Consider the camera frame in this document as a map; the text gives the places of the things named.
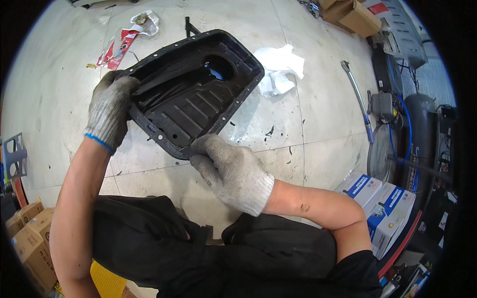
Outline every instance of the white box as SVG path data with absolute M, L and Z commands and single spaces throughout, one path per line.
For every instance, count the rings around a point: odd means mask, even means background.
M 406 225 L 416 195 L 385 183 L 363 208 L 368 219 L 374 256 L 380 260 L 394 244 Z
M 353 171 L 334 191 L 349 196 L 364 207 L 381 186 L 381 180 Z

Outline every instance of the white knit glove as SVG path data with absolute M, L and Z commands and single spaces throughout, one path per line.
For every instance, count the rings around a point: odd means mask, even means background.
M 133 77 L 114 81 L 120 72 L 108 72 L 94 89 L 88 126 L 84 130 L 87 137 L 98 141 L 111 155 L 126 136 L 129 97 L 140 85 L 139 80 Z
M 191 165 L 226 205 L 259 216 L 270 197 L 275 178 L 248 147 L 227 144 L 215 134 L 195 140 Z

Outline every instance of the yellow crate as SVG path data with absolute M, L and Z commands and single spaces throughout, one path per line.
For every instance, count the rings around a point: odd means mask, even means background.
M 101 298 L 120 298 L 126 286 L 122 278 L 94 261 L 90 269 L 91 277 Z

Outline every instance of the forearm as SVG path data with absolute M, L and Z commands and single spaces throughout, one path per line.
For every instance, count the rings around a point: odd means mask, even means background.
M 50 249 L 60 282 L 90 278 L 93 204 L 110 157 L 105 147 L 86 137 L 66 173 L 50 232 Z
M 363 209 L 346 195 L 280 180 L 275 180 L 263 212 L 303 217 L 332 231 L 366 221 Z

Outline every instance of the blue glove cuff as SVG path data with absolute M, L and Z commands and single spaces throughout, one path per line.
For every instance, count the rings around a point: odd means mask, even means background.
M 111 153 L 111 156 L 114 155 L 114 151 L 111 149 L 111 147 L 106 144 L 105 142 L 101 141 L 100 139 L 98 139 L 97 137 L 95 137 L 94 135 L 90 134 L 90 133 L 87 133 L 87 134 L 84 134 L 86 135 L 88 138 L 92 139 L 92 140 L 95 140 L 97 141 L 99 144 L 103 145 L 104 147 L 106 147 L 106 149 L 108 149 L 109 153 Z

